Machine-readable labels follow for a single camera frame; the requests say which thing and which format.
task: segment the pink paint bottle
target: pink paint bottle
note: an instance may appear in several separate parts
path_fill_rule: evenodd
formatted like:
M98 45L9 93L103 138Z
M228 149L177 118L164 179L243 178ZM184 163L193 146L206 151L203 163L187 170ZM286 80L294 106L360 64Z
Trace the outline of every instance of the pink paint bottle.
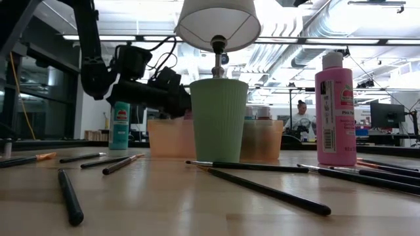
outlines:
M343 68L343 55L322 58L323 70L315 75L318 162L323 165L356 164L353 73Z

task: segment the green cup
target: green cup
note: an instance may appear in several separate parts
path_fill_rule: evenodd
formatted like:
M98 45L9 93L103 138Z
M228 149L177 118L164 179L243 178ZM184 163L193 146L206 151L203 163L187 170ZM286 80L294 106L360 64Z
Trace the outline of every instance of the green cup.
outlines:
M248 84L200 79L190 89L197 160L239 162Z

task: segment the white bottle cap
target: white bottle cap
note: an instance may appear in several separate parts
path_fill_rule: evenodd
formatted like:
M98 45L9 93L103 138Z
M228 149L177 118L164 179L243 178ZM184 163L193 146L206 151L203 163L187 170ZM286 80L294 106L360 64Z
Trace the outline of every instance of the white bottle cap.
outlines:
M252 107L251 106L247 106L246 110L245 110L245 117L254 117L253 111L252 111Z
M270 107L258 108L257 118L267 118L267 117L270 117Z
M329 52L322 57L322 69L343 68L343 54L341 52Z

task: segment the table surface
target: table surface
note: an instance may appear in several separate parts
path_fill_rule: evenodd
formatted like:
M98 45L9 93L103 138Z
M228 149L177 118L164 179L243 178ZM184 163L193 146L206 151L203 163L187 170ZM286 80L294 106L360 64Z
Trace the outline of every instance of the table surface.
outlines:
M56 151L58 158L108 151L79 147ZM40 151L13 153L29 155ZM148 149L111 151L110 156ZM359 157L420 167L420 160L360 154ZM92 160L43 161L0 169L0 235L418 235L420 198L317 174L223 171L332 209L318 216L185 165L181 159L139 159L109 175L103 167L81 170ZM282 151L277 164L316 165L315 151ZM65 168L85 220L68 223L57 180Z

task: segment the yellow cable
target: yellow cable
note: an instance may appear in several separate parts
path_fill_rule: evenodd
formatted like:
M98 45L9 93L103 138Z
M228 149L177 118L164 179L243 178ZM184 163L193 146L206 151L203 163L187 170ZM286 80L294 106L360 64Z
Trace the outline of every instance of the yellow cable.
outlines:
M22 109L24 110L24 114L25 114L25 118L26 118L26 122L28 124L29 129L31 130L31 134L32 134L32 138L34 140L36 140L35 138L35 134L33 133L33 129L31 127L31 123L29 122L29 118L28 115L26 114L26 109L25 109L25 105L24 105L24 100L22 99L22 97L20 96L20 88L19 88L19 82L18 82L18 76L16 75L16 69L14 68L14 62L13 62L13 55L12 53L10 53L10 62L12 62L12 70L13 70L13 75L14 75L14 81L16 82L16 89L18 91L19 97L22 101Z

